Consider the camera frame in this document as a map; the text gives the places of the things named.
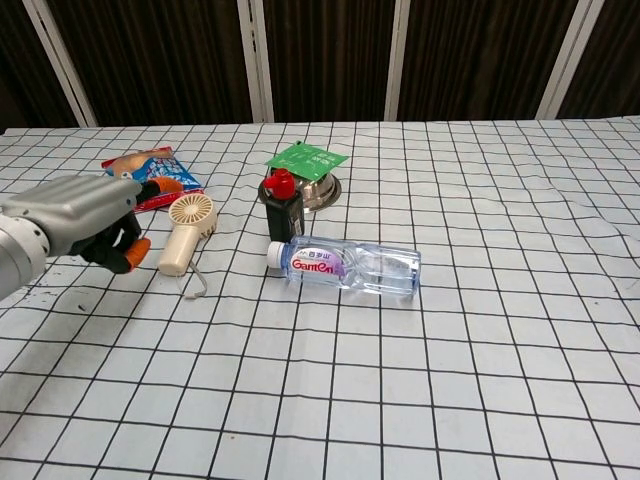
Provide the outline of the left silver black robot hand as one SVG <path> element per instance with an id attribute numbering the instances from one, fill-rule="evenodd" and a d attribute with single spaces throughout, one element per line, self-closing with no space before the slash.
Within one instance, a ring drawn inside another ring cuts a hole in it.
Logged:
<path id="1" fill-rule="evenodd" d="M 49 257 L 79 255 L 115 274 L 134 270 L 151 241 L 135 209 L 183 185 L 169 177 L 143 183 L 110 176 L 63 176 L 1 204 L 1 270 L 5 286 L 24 285 L 43 272 Z"/>

